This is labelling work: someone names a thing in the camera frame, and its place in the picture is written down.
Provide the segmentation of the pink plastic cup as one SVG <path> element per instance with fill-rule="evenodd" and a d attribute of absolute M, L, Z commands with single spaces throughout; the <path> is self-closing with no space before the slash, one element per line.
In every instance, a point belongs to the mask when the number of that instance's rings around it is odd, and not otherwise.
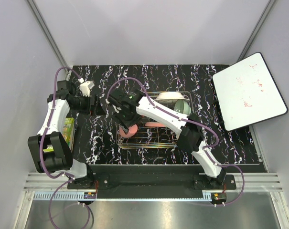
<path fill-rule="evenodd" d="M 123 138 L 130 138 L 134 136 L 137 133 L 137 131 L 138 131 L 138 126 L 136 124 L 129 127 L 127 132 L 125 132 L 121 126 L 119 127 L 119 134 Z"/>

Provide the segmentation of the pink cream floral plate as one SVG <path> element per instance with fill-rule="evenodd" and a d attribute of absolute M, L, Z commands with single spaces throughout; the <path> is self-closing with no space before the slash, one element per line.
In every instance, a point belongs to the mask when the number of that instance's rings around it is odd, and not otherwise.
<path fill-rule="evenodd" d="M 146 127 L 166 127 L 165 125 L 158 122 L 147 122 L 145 123 Z"/>

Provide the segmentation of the white grey rimmed plate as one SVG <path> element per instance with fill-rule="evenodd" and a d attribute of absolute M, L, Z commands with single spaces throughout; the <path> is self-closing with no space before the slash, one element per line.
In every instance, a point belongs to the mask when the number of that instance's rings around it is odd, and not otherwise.
<path fill-rule="evenodd" d="M 177 101 L 177 100 L 188 100 L 180 92 L 163 92 L 160 93 L 155 101 Z"/>

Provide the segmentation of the pale green bowl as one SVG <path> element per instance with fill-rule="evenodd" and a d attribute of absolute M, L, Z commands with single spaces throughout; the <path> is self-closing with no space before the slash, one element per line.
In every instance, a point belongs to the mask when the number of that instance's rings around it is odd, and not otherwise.
<path fill-rule="evenodd" d="M 191 108 L 185 100 L 178 100 L 175 103 L 174 111 L 185 115 L 191 114 Z"/>

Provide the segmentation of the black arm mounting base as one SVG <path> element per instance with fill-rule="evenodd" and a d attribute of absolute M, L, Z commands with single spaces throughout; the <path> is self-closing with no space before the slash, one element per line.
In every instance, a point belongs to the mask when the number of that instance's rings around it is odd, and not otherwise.
<path fill-rule="evenodd" d="M 89 175 L 68 185 L 68 189 L 110 190 L 121 186 L 189 185 L 197 190 L 235 190 L 233 175 L 221 169 L 220 178 L 210 178 L 200 165 L 94 165 Z"/>

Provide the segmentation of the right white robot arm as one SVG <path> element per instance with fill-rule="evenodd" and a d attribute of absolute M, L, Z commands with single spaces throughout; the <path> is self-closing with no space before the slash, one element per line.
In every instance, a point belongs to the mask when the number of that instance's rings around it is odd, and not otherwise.
<path fill-rule="evenodd" d="M 125 134 L 131 132 L 131 127 L 143 116 L 153 119 L 176 134 L 177 147 L 200 163 L 210 187 L 219 189 L 225 184 L 226 171 L 212 155 L 203 136 L 203 129 L 211 129 L 196 122 L 194 114 L 178 113 L 138 89 L 130 93 L 115 89 L 107 95 L 107 101 L 115 108 L 113 119 Z"/>

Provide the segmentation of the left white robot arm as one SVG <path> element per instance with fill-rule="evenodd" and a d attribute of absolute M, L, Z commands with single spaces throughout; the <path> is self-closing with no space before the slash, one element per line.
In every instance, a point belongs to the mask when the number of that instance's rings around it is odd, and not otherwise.
<path fill-rule="evenodd" d="M 92 92 L 92 81 L 79 80 L 79 87 L 70 81 L 59 81 L 47 99 L 48 112 L 43 126 L 35 136 L 28 138 L 28 147 L 37 172 L 55 179 L 55 172 L 78 179 L 85 189 L 94 185 L 95 178 L 88 173 L 85 163 L 76 161 L 64 139 L 64 123 L 74 110 L 84 115 L 104 115 L 100 100 Z"/>

